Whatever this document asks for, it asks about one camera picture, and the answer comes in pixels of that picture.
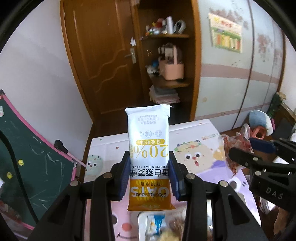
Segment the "white oat bar packet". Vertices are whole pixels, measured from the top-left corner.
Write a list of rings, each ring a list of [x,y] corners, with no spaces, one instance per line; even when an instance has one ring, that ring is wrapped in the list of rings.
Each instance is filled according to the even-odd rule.
[[[129,211],[171,210],[170,106],[126,108],[130,153]]]

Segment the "pink plastic stool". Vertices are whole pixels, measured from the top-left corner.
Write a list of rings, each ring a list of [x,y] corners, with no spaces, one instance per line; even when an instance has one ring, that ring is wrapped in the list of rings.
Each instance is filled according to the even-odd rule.
[[[263,126],[257,126],[251,132],[252,138],[263,140],[265,136],[266,136],[266,128],[264,128]]]

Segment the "blue white plush cushion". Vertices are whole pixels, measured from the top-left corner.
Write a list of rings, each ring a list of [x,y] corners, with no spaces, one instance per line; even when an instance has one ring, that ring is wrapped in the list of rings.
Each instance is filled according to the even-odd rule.
[[[252,110],[249,113],[249,125],[252,129],[261,126],[266,129],[266,135],[270,136],[273,134],[273,125],[270,117],[261,110]]]

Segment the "cartoon patterned tablecloth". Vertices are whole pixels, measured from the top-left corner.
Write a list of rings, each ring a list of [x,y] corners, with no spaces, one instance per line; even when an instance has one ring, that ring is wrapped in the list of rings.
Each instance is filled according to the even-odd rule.
[[[112,202],[112,218],[116,240],[140,240],[138,211],[129,211],[131,194],[149,184],[152,194],[158,194],[162,183],[168,182],[168,154],[173,151],[178,163],[184,164],[190,173],[204,181],[227,181],[243,200],[257,222],[260,222],[255,198],[242,171],[233,174],[225,159],[222,138],[210,120],[193,121],[169,126],[169,136],[164,138],[152,131],[150,144],[133,145],[135,158],[130,170],[133,179],[140,180],[133,189],[127,189],[120,202]]]

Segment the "dark wooden cabinet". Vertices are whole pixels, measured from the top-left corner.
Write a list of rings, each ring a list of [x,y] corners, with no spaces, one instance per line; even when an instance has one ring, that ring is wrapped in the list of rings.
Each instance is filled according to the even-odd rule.
[[[284,103],[285,95],[277,92],[273,95],[267,115],[274,127],[273,139],[290,139],[295,133],[295,113]]]

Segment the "white plastic tray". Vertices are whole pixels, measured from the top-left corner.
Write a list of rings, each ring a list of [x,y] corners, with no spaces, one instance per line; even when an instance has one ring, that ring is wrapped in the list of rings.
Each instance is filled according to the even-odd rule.
[[[139,240],[182,240],[187,202],[173,202],[174,209],[145,211],[138,215]]]

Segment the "stack of folded cloths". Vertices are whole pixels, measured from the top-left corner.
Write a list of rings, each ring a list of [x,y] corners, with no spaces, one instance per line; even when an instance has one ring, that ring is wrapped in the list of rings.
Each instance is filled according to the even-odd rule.
[[[149,99],[155,104],[173,104],[180,102],[178,93],[174,89],[158,88],[154,85],[149,88]]]

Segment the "floral sliding wardrobe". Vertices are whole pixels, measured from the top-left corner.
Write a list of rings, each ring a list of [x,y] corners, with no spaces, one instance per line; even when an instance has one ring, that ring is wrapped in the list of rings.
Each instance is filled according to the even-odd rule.
[[[278,89],[283,34],[255,1],[199,1],[201,78],[196,120],[208,119],[219,132],[243,125],[250,111],[267,112]],[[212,46],[208,13],[242,26],[242,52]]]

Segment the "pink storage basket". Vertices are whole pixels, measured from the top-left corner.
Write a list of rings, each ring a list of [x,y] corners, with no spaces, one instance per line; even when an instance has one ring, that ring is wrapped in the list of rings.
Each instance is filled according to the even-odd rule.
[[[184,62],[180,49],[171,43],[159,48],[159,74],[167,81],[184,78]]]

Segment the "brown wooden door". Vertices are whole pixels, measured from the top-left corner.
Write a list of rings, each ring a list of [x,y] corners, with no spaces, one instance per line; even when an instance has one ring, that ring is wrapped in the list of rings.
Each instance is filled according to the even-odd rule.
[[[126,108],[144,104],[130,1],[62,1],[62,32],[95,135],[127,132]]]

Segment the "wooden corner shelf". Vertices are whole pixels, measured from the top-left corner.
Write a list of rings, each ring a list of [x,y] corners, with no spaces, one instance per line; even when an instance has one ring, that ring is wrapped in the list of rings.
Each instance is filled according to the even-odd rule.
[[[198,1],[135,1],[149,100],[171,106],[171,125],[193,121],[201,76]]]

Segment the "shelf top clutter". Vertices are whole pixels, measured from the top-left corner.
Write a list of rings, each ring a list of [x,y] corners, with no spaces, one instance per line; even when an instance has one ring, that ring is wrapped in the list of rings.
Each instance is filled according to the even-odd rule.
[[[184,20],[173,21],[171,16],[167,18],[159,18],[151,25],[145,26],[145,36],[164,36],[164,35],[182,35],[186,29]]]

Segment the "green chalkboard pink frame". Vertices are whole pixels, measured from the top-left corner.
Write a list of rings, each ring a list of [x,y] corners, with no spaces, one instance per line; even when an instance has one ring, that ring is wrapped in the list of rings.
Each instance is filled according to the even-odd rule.
[[[18,113],[1,92],[1,132],[16,157],[16,166],[1,143],[1,201],[33,229],[76,175],[77,163],[56,149]]]

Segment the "wall calendar poster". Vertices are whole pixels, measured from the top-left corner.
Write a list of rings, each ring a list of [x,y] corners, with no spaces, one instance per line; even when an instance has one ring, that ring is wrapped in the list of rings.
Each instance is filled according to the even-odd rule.
[[[212,46],[242,52],[242,26],[219,15],[208,13]]]

